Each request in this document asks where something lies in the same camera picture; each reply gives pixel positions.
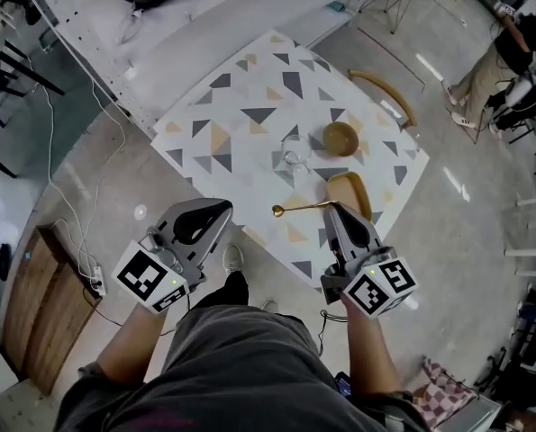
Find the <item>gold spoon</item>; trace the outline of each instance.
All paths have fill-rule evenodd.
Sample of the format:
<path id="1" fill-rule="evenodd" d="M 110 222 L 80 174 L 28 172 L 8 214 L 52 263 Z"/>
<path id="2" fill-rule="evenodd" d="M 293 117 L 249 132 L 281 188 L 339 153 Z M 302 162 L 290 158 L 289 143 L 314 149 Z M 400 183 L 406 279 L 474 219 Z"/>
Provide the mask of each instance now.
<path id="1" fill-rule="evenodd" d="M 273 212 L 274 216 L 276 216 L 276 218 L 281 218 L 285 212 L 294 212 L 295 210 L 305 210 L 307 208 L 323 208 L 324 206 L 328 206 L 334 203 L 338 202 L 336 200 L 330 200 L 328 202 L 319 202 L 314 203 L 313 205 L 298 206 L 295 208 L 284 208 L 281 205 L 274 205 L 271 207 L 271 211 Z"/>

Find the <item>white sneaker on foot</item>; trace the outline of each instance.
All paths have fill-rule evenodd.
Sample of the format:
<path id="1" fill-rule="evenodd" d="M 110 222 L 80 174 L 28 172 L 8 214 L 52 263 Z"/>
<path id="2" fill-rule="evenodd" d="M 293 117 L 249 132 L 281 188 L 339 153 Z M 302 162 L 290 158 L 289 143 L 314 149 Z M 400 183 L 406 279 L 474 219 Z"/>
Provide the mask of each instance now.
<path id="1" fill-rule="evenodd" d="M 465 126 L 466 128 L 476 128 L 474 122 L 466 120 L 460 113 L 452 112 L 451 119 L 458 125 Z"/>
<path id="2" fill-rule="evenodd" d="M 490 129 L 495 138 L 498 138 L 499 140 L 502 138 L 502 130 L 500 130 L 493 121 L 489 123 L 488 128 Z"/>
<path id="3" fill-rule="evenodd" d="M 446 80 L 442 80 L 441 87 L 446 92 L 446 95 L 448 95 L 451 105 L 456 106 L 458 104 L 458 100 L 452 95 L 450 84 Z"/>
<path id="4" fill-rule="evenodd" d="M 232 272 L 240 272 L 243 267 L 243 253 L 239 247 L 228 245 L 223 251 L 223 270 L 225 276 L 229 276 Z"/>
<path id="5" fill-rule="evenodd" d="M 265 301 L 261 307 L 260 307 L 263 311 L 266 311 L 266 312 L 269 312 L 269 313 L 278 313 L 279 311 L 279 306 L 277 305 L 277 302 L 275 302 L 274 300 L 267 300 Z"/>

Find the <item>forearm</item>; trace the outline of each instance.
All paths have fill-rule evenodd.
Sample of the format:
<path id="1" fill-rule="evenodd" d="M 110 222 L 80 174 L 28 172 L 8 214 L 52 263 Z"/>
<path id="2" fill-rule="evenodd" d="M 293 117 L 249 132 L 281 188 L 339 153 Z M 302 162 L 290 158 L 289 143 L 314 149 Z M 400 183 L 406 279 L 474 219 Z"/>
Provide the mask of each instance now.
<path id="1" fill-rule="evenodd" d="M 518 42 L 518 45 L 520 45 L 520 48 L 522 48 L 524 52 L 529 53 L 530 48 L 528 47 L 523 37 L 523 34 L 516 27 L 516 24 L 514 23 L 513 19 L 510 16 L 506 15 L 500 20 L 500 22 L 505 27 L 505 29 L 510 32 L 513 38 Z"/>
<path id="2" fill-rule="evenodd" d="M 153 314 L 140 304 L 135 306 L 97 358 L 107 378 L 126 384 L 143 382 L 166 315 L 166 312 Z"/>
<path id="3" fill-rule="evenodd" d="M 351 302 L 348 311 L 351 389 L 358 395 L 402 390 L 399 375 L 376 319 L 369 319 Z"/>

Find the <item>geometric patterned tablecloth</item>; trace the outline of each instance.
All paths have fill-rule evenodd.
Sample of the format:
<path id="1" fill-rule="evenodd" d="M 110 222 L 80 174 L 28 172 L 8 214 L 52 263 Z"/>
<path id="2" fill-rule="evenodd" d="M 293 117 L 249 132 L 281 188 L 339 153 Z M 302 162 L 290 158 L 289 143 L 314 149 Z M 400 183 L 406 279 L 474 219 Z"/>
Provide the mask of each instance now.
<path id="1" fill-rule="evenodd" d="M 355 156 L 323 151 L 322 131 L 333 121 L 358 132 Z M 151 145 L 170 165 L 204 196 L 230 200 L 233 222 L 314 288 L 334 262 L 322 213 L 296 211 L 276 219 L 271 207 L 320 202 L 330 176 L 354 171 L 366 186 L 383 239 L 428 163 L 384 109 L 325 60 L 276 31 L 219 66 L 155 130 Z M 309 139 L 309 175 L 279 171 L 281 141 L 288 134 Z"/>

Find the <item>white power cable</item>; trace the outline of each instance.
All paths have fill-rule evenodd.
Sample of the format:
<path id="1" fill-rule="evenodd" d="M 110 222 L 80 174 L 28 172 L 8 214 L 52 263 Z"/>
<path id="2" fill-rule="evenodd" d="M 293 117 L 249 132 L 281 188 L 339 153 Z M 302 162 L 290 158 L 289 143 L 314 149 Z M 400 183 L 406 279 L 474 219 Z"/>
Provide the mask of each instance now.
<path id="1" fill-rule="evenodd" d="M 69 47 L 69 44 L 68 42 L 65 40 L 64 37 L 61 36 L 61 34 L 58 32 L 58 30 L 55 28 L 55 26 L 53 25 L 53 23 L 50 21 L 50 18 L 48 18 L 47 14 L 45 14 L 45 12 L 43 11 L 43 9 L 41 8 L 39 2 L 37 0 L 32 0 L 33 4 L 35 5 L 35 7 L 38 9 L 38 11 L 40 12 L 41 14 L 41 17 L 43 18 L 43 20 L 48 24 L 48 26 L 50 27 L 50 29 L 53 31 L 53 33 L 55 33 L 55 35 L 58 37 L 58 39 L 60 39 L 62 42 L 63 42 L 63 45 L 64 47 L 66 48 L 66 50 L 69 52 L 69 54 L 72 56 L 72 58 L 79 64 L 79 66 L 84 70 L 84 72 L 86 72 L 86 74 L 89 76 L 89 78 L 91 79 L 92 81 L 92 94 L 94 95 L 94 98 L 95 100 L 97 101 L 97 103 L 99 104 L 99 107 L 102 109 L 102 111 L 104 111 L 104 113 L 113 121 L 115 122 L 119 127 L 120 127 L 120 130 L 122 132 L 122 137 L 123 137 L 123 141 L 122 141 L 122 144 L 120 145 L 120 147 L 104 162 L 104 164 L 102 165 L 101 169 L 100 169 L 100 174 L 101 172 L 103 171 L 105 165 L 107 165 L 111 159 L 115 156 L 115 154 L 117 154 L 121 149 L 122 147 L 125 145 L 125 141 L 126 141 L 126 137 L 125 137 L 125 132 L 123 130 L 123 126 L 102 106 L 101 102 L 99 101 L 99 98 L 97 97 L 97 95 L 95 94 L 95 85 L 97 85 L 99 87 L 99 89 L 102 91 L 102 93 L 104 93 L 104 95 L 115 105 L 115 107 L 117 107 L 117 109 L 122 113 L 123 116 L 126 116 L 124 110 L 119 106 L 119 104 L 117 104 L 116 101 L 114 101 L 112 99 L 112 97 L 110 96 L 109 93 L 107 93 L 105 91 L 105 89 L 103 88 L 103 86 L 97 82 L 97 80 L 95 80 L 94 76 L 92 75 L 91 72 L 89 72 L 89 70 L 87 69 L 87 67 L 79 60 L 79 57 L 77 56 L 76 53 L 74 53 L 74 51 Z M 80 233 L 80 236 L 81 236 L 81 240 L 79 242 L 79 246 L 76 246 L 75 242 L 73 241 L 73 239 L 71 238 L 71 232 L 69 231 L 69 226 L 68 226 L 68 234 L 69 234 L 69 239 L 71 240 L 72 244 L 74 246 L 76 246 L 77 248 L 77 271 L 83 275 L 84 277 L 88 278 L 89 280 L 95 280 L 95 278 L 93 277 L 93 269 L 91 267 L 91 264 L 89 262 L 89 258 L 91 257 L 94 261 L 95 261 L 95 264 L 97 265 L 97 261 L 95 260 L 94 257 L 92 257 L 91 255 L 89 255 L 88 251 L 87 251 L 87 245 L 86 245 L 86 236 L 87 236 L 87 233 L 89 232 L 89 227 L 91 225 L 91 222 L 93 220 L 93 218 L 95 217 L 95 212 L 97 211 L 97 200 L 98 200 L 98 197 L 99 197 L 99 186 L 100 184 L 102 183 L 102 180 L 103 180 L 103 177 L 101 176 L 98 183 L 97 183 L 97 186 L 95 188 L 95 202 L 94 202 L 94 210 L 89 218 L 89 221 L 87 222 L 87 225 L 86 225 L 86 229 L 84 230 L 83 227 L 82 227 L 82 224 L 81 224 L 81 221 L 79 219 L 79 217 L 77 216 L 77 213 L 76 213 L 76 210 L 74 209 L 74 207 L 72 206 L 72 204 L 68 201 L 67 197 L 65 196 L 65 194 L 63 192 L 61 192 L 61 190 L 55 185 L 53 184 L 53 182 L 51 181 L 51 149 L 52 149 L 52 144 L 53 144 L 53 135 L 55 133 L 55 111 L 53 109 L 53 106 L 51 105 L 51 101 L 50 101 L 50 94 L 48 93 L 48 90 L 47 88 L 43 88 L 44 91 L 45 91 L 45 95 L 47 97 L 47 102 L 48 102 L 48 106 L 50 107 L 51 109 L 51 132 L 50 132 L 50 145 L 49 145 L 49 162 L 48 162 L 48 180 L 49 180 L 49 183 L 50 185 L 56 189 L 59 194 L 61 195 L 61 197 L 63 198 L 63 201 L 66 203 L 66 205 L 69 207 L 69 209 L 71 210 L 71 212 L 73 213 L 75 219 L 76 219 L 76 222 L 77 222 L 77 226 L 79 228 L 79 233 Z M 86 259 L 86 265 L 87 265 L 87 272 L 89 274 L 84 274 L 82 271 L 81 271 L 81 264 L 80 264 L 80 257 L 81 257 L 81 254 L 84 254 L 84 257 Z"/>

